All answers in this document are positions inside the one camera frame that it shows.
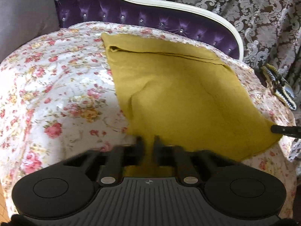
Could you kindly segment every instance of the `purple tufted headboard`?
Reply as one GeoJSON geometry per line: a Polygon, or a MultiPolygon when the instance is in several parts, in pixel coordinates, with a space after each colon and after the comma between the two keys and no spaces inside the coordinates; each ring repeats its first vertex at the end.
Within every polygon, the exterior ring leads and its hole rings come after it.
{"type": "Polygon", "coordinates": [[[86,21],[146,26],[205,42],[242,60],[238,32],[204,9],[160,0],[55,0],[55,4],[62,28],[86,21]]]}

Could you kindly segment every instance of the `wooden floor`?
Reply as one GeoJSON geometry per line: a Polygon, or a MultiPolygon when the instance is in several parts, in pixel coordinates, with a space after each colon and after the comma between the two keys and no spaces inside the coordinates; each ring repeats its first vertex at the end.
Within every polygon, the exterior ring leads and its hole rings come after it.
{"type": "Polygon", "coordinates": [[[7,215],[1,184],[0,184],[0,222],[8,222],[8,215],[7,215]]]}

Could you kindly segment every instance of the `purple velvet upholstery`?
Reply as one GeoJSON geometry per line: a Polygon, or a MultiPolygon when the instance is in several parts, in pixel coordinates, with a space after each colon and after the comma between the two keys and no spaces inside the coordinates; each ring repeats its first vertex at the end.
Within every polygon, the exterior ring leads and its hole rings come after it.
{"type": "Polygon", "coordinates": [[[194,13],[124,0],[55,0],[60,26],[85,21],[104,21],[157,28],[213,45],[239,59],[233,34],[223,25],[194,13]]]}

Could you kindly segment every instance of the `yellow towel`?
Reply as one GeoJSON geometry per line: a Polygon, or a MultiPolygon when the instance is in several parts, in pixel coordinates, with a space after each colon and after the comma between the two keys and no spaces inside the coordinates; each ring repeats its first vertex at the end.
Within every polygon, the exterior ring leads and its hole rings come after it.
{"type": "Polygon", "coordinates": [[[147,145],[142,166],[126,175],[161,173],[151,164],[155,135],[165,144],[209,149],[237,161],[281,138],[231,68],[210,50],[130,34],[103,33],[102,39],[128,133],[141,135],[147,145]]]}

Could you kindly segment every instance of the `floral quilt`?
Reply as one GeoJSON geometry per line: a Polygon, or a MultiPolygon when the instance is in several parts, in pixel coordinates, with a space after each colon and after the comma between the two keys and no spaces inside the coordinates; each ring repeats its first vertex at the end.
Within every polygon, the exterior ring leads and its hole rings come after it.
{"type": "MultiPolygon", "coordinates": [[[[0,65],[0,179],[9,216],[23,176],[87,149],[109,151],[126,142],[127,121],[118,106],[101,34],[130,33],[214,51],[236,73],[258,110],[279,125],[294,125],[290,110],[264,88],[253,70],[212,46],[157,29],[88,22],[44,35],[21,46],[0,65]]],[[[283,137],[244,163],[279,178],[287,190],[281,217],[292,216],[293,139],[283,137]]]]}

